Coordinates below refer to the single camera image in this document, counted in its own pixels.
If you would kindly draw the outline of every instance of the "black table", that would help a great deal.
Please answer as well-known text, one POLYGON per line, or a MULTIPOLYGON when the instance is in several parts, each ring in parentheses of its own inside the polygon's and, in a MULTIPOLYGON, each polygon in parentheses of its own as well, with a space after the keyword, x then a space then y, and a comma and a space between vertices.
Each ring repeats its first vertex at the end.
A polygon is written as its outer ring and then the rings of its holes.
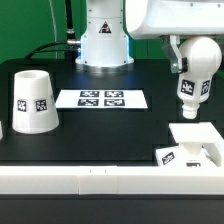
MULTIPOLYGON (((155 150, 175 144, 169 123, 209 121, 224 136, 224 80, 214 76, 198 116, 182 116, 178 76, 167 60, 137 60, 134 68, 96 75, 64 60, 9 60, 0 66, 0 165, 156 166, 155 150), (53 131, 24 135, 12 129, 13 79, 18 71, 50 73, 61 89, 143 90, 148 109, 60 109, 53 131)), ((98 195, 0 196, 2 223, 223 223, 223 196, 98 195)))

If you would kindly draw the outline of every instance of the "white cup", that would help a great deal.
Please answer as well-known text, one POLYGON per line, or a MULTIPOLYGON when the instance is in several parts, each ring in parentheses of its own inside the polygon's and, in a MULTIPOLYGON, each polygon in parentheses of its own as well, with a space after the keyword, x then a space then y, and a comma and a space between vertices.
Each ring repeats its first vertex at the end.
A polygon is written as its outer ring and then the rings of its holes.
POLYGON ((38 134, 59 124, 49 73, 27 70, 15 74, 13 124, 15 131, 38 134))

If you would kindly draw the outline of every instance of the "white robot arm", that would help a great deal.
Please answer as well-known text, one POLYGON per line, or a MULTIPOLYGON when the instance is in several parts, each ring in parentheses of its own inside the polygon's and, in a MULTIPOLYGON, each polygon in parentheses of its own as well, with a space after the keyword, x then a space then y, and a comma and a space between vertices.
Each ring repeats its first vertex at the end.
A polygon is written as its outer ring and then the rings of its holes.
POLYGON ((136 4, 126 0, 126 21, 135 39, 170 36, 166 48, 171 71, 181 73, 178 96, 184 101, 183 116, 194 119, 199 103, 208 99, 212 76, 222 60, 211 36, 224 34, 223 1, 141 0, 136 4), (181 37, 189 39, 178 49, 181 37))

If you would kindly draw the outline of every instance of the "white object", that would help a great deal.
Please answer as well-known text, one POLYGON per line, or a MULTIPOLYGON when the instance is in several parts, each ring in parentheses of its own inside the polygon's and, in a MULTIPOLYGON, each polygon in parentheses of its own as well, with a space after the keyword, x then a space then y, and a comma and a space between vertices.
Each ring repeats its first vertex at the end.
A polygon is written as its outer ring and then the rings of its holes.
POLYGON ((209 123, 170 124, 170 130, 179 146, 156 150, 159 166, 214 167, 214 160, 221 160, 222 155, 210 154, 202 145, 215 144, 220 134, 209 123))
POLYGON ((142 90, 61 90, 56 108, 147 109, 142 90))
POLYGON ((58 124, 49 73, 39 70, 16 73, 13 129, 37 134, 53 130, 58 124))
POLYGON ((224 195, 224 172, 217 167, 0 166, 0 194, 224 195))
POLYGON ((3 133, 2 133, 2 122, 0 121, 0 140, 3 137, 3 133))
POLYGON ((188 71, 179 76, 178 96, 183 100, 183 116, 194 119, 199 103, 209 97, 212 76, 219 69, 222 53, 209 37, 192 37, 185 41, 180 52, 188 59, 188 71))
POLYGON ((101 71, 133 63, 123 31, 123 0, 87 0, 86 7, 87 29, 77 65, 101 71))
POLYGON ((223 0, 126 0, 127 30, 134 39, 224 33, 223 0))

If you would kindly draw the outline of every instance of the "screw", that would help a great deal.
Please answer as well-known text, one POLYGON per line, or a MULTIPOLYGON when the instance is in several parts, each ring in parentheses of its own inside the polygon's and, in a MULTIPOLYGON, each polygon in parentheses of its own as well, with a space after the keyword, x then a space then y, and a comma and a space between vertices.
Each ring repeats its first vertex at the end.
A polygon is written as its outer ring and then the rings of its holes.
POLYGON ((172 64, 172 69, 177 70, 178 69, 178 64, 177 63, 172 64))

